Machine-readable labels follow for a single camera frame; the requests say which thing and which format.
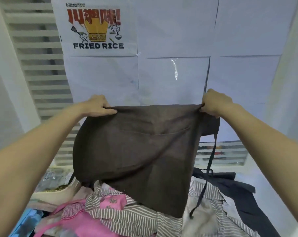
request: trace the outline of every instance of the white paper sheet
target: white paper sheet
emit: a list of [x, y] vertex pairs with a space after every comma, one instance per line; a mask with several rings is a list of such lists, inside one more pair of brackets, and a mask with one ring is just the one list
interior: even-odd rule
[[281, 55], [297, 0], [219, 0], [212, 55]]
[[208, 57], [138, 57], [141, 104], [201, 104], [208, 62]]
[[135, 0], [143, 57], [210, 56], [218, 0]]
[[139, 105], [137, 57], [64, 57], [74, 102], [105, 95], [111, 106]]
[[242, 105], [266, 102], [278, 60], [279, 56], [211, 57], [207, 89]]
[[[247, 105], [243, 105], [243, 107], [258, 119], [263, 120], [265, 104], [247, 104]], [[219, 132], [217, 135], [217, 141], [222, 142], [222, 141], [237, 141], [237, 140], [239, 140], [239, 137], [237, 136], [235, 131], [224, 119], [220, 118], [220, 126], [219, 126]], [[202, 136], [200, 138], [200, 142], [214, 142], [214, 136], [213, 135]]]
[[129, 0], [51, 0], [64, 55], [137, 54], [135, 15]]

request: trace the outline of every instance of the brown apron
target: brown apron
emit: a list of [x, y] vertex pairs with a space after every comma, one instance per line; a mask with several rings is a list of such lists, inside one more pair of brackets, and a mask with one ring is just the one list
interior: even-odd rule
[[73, 147], [81, 182], [102, 180], [138, 203], [181, 218], [201, 136], [219, 119], [201, 105], [112, 107], [116, 115], [88, 117]]

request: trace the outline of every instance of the black strap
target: black strap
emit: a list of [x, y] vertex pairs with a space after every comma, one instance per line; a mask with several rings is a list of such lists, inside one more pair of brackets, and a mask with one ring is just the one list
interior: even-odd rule
[[214, 155], [215, 155], [215, 151], [216, 151], [217, 134], [215, 134], [214, 137], [215, 137], [215, 144], [214, 144], [214, 148], [212, 149], [212, 152], [211, 152], [211, 155], [210, 155], [210, 158], [209, 158], [209, 161], [208, 161], [207, 169], [206, 169], [206, 183], [204, 185], [204, 188], [202, 189], [202, 192], [199, 195], [199, 198], [198, 198], [198, 201], [197, 201], [197, 205], [189, 213], [189, 217], [191, 219], [193, 219], [193, 217], [194, 217], [193, 216], [194, 210], [196, 210], [196, 208], [199, 207], [200, 203], [202, 202], [202, 199], [203, 199], [203, 196], [205, 194], [205, 191], [206, 191], [206, 187], [207, 187], [207, 183], [208, 183], [208, 178], [209, 178], [209, 171], [211, 170], [210, 167], [211, 167], [212, 160], [214, 159]]

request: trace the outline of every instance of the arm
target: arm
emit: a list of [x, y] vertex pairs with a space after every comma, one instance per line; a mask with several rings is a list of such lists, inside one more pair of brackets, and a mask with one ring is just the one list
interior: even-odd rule
[[201, 111], [222, 117], [257, 163], [298, 222], [298, 143], [257, 119], [225, 94], [212, 89]]
[[0, 237], [7, 236], [71, 129], [85, 116], [117, 113], [105, 97], [72, 105], [0, 151]]

